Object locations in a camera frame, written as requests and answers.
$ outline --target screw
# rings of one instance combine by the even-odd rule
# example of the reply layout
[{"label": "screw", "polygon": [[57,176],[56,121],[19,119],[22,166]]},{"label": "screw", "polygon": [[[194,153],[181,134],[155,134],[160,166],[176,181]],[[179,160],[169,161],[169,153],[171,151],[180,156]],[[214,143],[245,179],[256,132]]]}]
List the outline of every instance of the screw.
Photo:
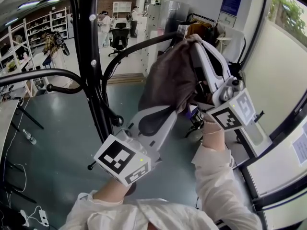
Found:
[{"label": "screw", "polygon": [[94,19],[96,19],[96,15],[91,14],[89,19],[90,19],[90,21],[93,21]]},{"label": "screw", "polygon": [[94,66],[96,66],[96,64],[97,64],[97,61],[96,61],[95,59],[93,59],[93,60],[91,61],[91,65],[94,67]]}]

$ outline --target white sleeve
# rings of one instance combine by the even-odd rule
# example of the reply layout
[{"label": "white sleeve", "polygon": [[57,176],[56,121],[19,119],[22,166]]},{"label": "white sleeve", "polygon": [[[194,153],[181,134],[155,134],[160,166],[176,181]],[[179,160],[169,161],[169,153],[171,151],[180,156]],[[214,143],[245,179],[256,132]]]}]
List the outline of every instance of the white sleeve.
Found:
[{"label": "white sleeve", "polygon": [[80,193],[78,195],[71,212],[66,218],[66,223],[59,230],[86,230],[87,220],[92,214],[123,203],[123,201],[109,203],[93,199],[94,193],[96,191],[92,191],[90,194]]},{"label": "white sleeve", "polygon": [[229,150],[200,146],[192,163],[196,166],[196,192],[202,210],[214,221],[222,220],[232,230],[260,230],[260,219],[243,205],[230,162]]}]

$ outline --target green floor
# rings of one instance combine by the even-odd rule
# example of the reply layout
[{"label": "green floor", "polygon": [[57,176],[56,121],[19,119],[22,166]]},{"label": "green floor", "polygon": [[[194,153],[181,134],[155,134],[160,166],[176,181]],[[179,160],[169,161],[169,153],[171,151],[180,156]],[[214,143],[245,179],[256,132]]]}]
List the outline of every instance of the green floor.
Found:
[{"label": "green floor", "polygon": [[[109,86],[110,107],[128,122],[137,112],[142,90],[142,83]],[[59,228],[80,192],[99,189],[109,179],[109,175],[98,166],[92,171],[87,170],[101,142],[83,92],[38,96],[29,101],[26,110],[45,129],[41,130],[24,116],[20,128],[30,131],[37,144],[32,145],[18,133],[8,152],[8,160],[25,166],[27,186],[23,193],[36,200],[46,211],[51,224]],[[139,180],[136,191],[129,199],[164,198],[195,205],[194,166],[190,161],[199,143],[194,136],[184,139],[190,125],[190,121],[184,117],[178,118],[161,149],[163,163]],[[6,148],[13,134],[14,130],[10,128]],[[24,185],[24,175],[13,170],[6,170],[6,180],[19,187]],[[11,202],[13,208],[24,209],[27,215],[36,207],[14,194]],[[35,220],[30,223],[38,229],[46,229]]]}]

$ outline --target water bottle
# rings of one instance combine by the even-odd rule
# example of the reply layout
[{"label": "water bottle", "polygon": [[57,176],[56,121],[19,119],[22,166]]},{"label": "water bottle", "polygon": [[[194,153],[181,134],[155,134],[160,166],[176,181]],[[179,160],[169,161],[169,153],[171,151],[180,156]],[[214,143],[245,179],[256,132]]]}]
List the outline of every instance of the water bottle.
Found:
[{"label": "water bottle", "polygon": [[28,139],[28,141],[30,141],[33,145],[36,144],[36,140],[35,138],[26,130],[23,129],[24,135],[25,137]]}]

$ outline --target ceiling light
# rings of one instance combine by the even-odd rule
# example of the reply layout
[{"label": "ceiling light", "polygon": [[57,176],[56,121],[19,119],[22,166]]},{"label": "ceiling light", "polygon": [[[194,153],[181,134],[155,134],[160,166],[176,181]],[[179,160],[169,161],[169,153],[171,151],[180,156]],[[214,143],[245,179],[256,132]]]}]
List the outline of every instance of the ceiling light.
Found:
[{"label": "ceiling light", "polygon": [[59,0],[48,0],[47,2],[58,2]]},{"label": "ceiling light", "polygon": [[7,26],[7,25],[9,25],[9,24],[12,24],[13,22],[15,22],[15,21],[17,21],[17,20],[18,20],[18,18],[13,19],[13,20],[11,20],[10,22],[7,22],[5,25]]},{"label": "ceiling light", "polygon": [[26,2],[20,5],[18,8],[23,9],[23,8],[31,7],[31,6],[37,5],[39,2],[40,1]]}]

